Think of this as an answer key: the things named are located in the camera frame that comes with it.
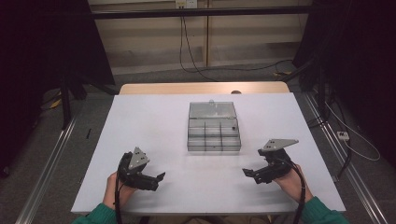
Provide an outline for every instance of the human hand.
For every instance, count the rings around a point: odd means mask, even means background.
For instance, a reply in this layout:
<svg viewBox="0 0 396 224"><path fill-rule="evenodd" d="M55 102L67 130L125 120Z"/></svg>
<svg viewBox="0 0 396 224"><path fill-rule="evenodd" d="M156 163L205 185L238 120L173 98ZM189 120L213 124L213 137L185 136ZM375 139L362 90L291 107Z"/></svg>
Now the human hand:
<svg viewBox="0 0 396 224"><path fill-rule="evenodd" d="M304 177L303 171L301 170L300 165L297 165L300 174ZM296 201L297 203L300 202L301 197L301 179L297 175L297 173L291 169L290 172L280 178L274 180L283 191L285 191L289 196ZM308 185L305 182L305 202L311 200L314 196L309 190Z"/></svg>
<svg viewBox="0 0 396 224"><path fill-rule="evenodd" d="M115 195L114 192L116 191L116 180L117 180L117 172L111 174L107 178L107 186L106 186L106 191L105 191L105 196L103 198L103 204L106 205L107 207L115 210L116 206L114 204L115 202ZM132 194L136 189L132 189L128 186L123 186L120 190L120 208L122 208L128 200L131 198Z"/></svg>

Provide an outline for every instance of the electrical outlet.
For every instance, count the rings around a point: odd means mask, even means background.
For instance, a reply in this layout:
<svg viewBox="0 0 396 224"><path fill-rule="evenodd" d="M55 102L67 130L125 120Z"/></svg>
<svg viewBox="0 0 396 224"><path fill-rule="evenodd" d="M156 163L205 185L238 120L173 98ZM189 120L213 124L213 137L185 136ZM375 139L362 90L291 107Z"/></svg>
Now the electrical outlet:
<svg viewBox="0 0 396 224"><path fill-rule="evenodd" d="M186 8L186 0L176 0L176 8Z"/></svg>
<svg viewBox="0 0 396 224"><path fill-rule="evenodd" d="M349 135L347 132L337 132L338 139L348 141L349 140Z"/></svg>
<svg viewBox="0 0 396 224"><path fill-rule="evenodd" d="M186 8L198 8L197 0L186 0Z"/></svg>

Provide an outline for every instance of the person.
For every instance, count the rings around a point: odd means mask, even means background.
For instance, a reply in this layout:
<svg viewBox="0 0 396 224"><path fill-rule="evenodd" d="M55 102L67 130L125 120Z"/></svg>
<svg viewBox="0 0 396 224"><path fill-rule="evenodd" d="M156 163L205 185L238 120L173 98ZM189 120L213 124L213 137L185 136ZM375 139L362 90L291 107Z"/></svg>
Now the person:
<svg viewBox="0 0 396 224"><path fill-rule="evenodd" d="M297 165L300 173L303 175L302 169ZM114 191L116 187L117 174L110 175L107 179L107 186L105 196L95 209L92 210L85 217L78 217L73 221L73 224L91 224L91 223L114 223L116 221L115 213L115 198ZM283 191L285 191L294 201L299 202L301 196L301 179L297 173L291 169L287 175L284 175L274 180ZM122 187L120 190L120 207L123 207L136 189L129 187ZM301 221L304 224L327 224L349 223L344 216L337 212L330 210L320 199L314 196L305 183L305 206L302 212ZM250 216L237 216L237 217L155 217L150 219L150 224L157 223L188 223L188 224L210 224L210 223L271 223L267 217L250 217Z"/></svg>

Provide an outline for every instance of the white table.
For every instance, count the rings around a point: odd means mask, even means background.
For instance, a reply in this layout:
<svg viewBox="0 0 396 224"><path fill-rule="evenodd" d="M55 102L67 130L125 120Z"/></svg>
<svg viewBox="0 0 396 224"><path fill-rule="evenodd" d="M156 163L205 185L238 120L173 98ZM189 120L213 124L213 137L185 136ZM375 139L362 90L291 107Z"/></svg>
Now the white table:
<svg viewBox="0 0 396 224"><path fill-rule="evenodd" d="M190 102L233 102L240 152L187 150ZM85 214L99 204L106 178L126 151L140 147L150 158L143 171L166 172L157 191L137 191L124 211L141 216L276 214L297 207L276 183L257 185L242 168L267 165L257 149L270 138L298 139L286 147L301 164L314 195L331 209L345 211L314 139L292 93L119 95L108 114L72 212Z"/></svg>

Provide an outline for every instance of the green sleeve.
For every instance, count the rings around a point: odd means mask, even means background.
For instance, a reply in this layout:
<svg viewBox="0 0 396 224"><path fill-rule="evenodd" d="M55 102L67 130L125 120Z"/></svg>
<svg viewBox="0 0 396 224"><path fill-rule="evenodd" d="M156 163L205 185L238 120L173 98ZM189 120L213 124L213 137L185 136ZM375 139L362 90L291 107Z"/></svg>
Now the green sleeve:
<svg viewBox="0 0 396 224"><path fill-rule="evenodd" d="M305 204L301 220L304 224L349 223L341 213L330 210L317 197Z"/></svg>
<svg viewBox="0 0 396 224"><path fill-rule="evenodd" d="M78 217L72 224L117 224L116 213L100 203L85 217Z"/></svg>

